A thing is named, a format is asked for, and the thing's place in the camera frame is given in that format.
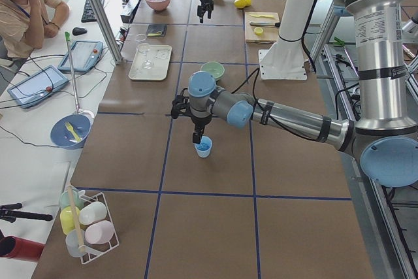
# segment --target knife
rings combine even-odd
[[[261,26],[261,27],[280,27],[280,22],[253,22],[251,21],[250,26]]]

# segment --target green bowl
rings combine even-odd
[[[218,81],[225,73],[225,68],[219,62],[209,61],[201,67],[201,71],[210,73],[214,77],[215,81]]]

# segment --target blue bowl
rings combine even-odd
[[[69,122],[72,125],[74,131],[82,139],[80,142],[75,141],[71,132],[65,127],[65,122]],[[84,146],[90,129],[91,122],[88,117],[82,114],[72,114],[55,123],[51,130],[51,140],[61,148],[75,150]]]

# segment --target black computer mouse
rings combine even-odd
[[[72,29],[72,34],[74,36],[86,34],[86,33],[87,33],[87,29],[85,27],[76,26],[74,29]]]

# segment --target white desk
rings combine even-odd
[[[80,22],[85,0],[70,0],[71,13],[69,19],[64,23],[58,36],[53,39],[46,39],[42,50],[36,50],[31,57],[45,56],[50,54],[64,54],[67,51],[64,32],[71,32],[75,26],[82,25]],[[105,2],[105,11],[110,24],[116,35],[122,26],[119,12],[110,7],[111,1]],[[71,39],[85,39],[92,41],[103,41],[97,22],[83,24],[88,29],[85,35]],[[50,64],[57,65],[60,57],[35,60],[41,67]],[[86,97],[80,98],[80,106],[97,112],[99,102],[103,98],[114,62],[110,52],[107,52],[97,64],[96,69],[76,79],[79,97],[87,94],[93,87],[107,77],[94,88]],[[39,68],[33,62],[27,62],[22,68],[28,74],[33,74]],[[26,76],[17,74],[12,83],[16,84]],[[72,93],[72,83],[68,84],[63,91]],[[10,100],[10,95],[5,91],[0,96],[0,101]],[[74,113],[74,97],[68,93],[56,93],[49,99],[43,101],[30,109],[20,107],[4,109],[5,106],[16,105],[14,101],[0,104],[0,125],[5,129],[18,135],[26,142],[34,144],[54,145],[50,140],[50,131],[54,124],[69,114]],[[18,139],[0,129],[0,205],[11,203],[22,203],[22,211],[51,214],[55,217],[58,213],[58,199],[65,181],[68,180],[77,164],[81,149],[64,150],[61,148],[34,147],[22,144]],[[52,227],[52,222],[39,220],[28,220],[18,218],[16,222],[9,223],[0,220],[0,229],[5,236],[27,238],[37,242],[45,243]],[[36,263],[18,261],[14,259],[0,258],[0,269],[2,278],[30,278]]]

